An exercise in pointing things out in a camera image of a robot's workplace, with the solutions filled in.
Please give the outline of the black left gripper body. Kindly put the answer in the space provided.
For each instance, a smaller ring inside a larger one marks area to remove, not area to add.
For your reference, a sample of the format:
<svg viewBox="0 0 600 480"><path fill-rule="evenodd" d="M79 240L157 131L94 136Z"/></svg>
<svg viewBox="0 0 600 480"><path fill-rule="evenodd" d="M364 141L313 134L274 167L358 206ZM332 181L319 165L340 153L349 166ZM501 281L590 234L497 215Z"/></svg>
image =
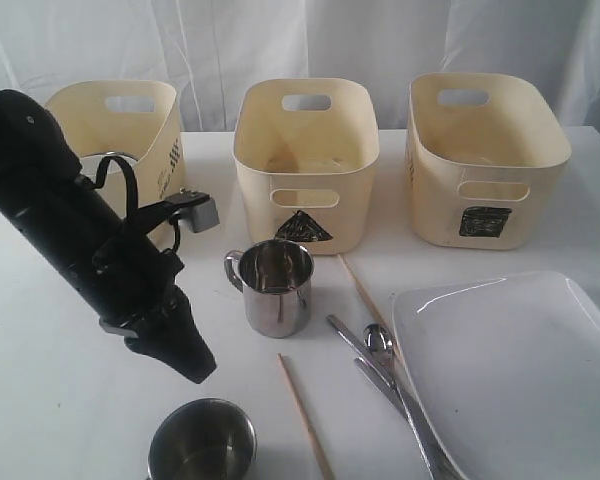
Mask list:
<svg viewBox="0 0 600 480"><path fill-rule="evenodd" d="M184 263L143 235L119 233L64 268L64 279L99 315L101 328L138 335L169 297Z"/></svg>

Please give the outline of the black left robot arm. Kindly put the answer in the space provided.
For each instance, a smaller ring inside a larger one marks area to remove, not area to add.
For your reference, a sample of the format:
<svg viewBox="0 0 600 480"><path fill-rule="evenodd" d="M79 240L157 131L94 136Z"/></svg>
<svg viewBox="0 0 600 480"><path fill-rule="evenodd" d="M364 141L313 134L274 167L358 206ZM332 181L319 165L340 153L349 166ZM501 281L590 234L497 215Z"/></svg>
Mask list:
<svg viewBox="0 0 600 480"><path fill-rule="evenodd" d="M94 178L81 171L52 114L26 94L0 90L0 213L134 353L201 383L217 367L200 335L175 247L157 248L161 223L201 232L219 215L207 193L184 189L141 205L138 181L108 154Z"/></svg>

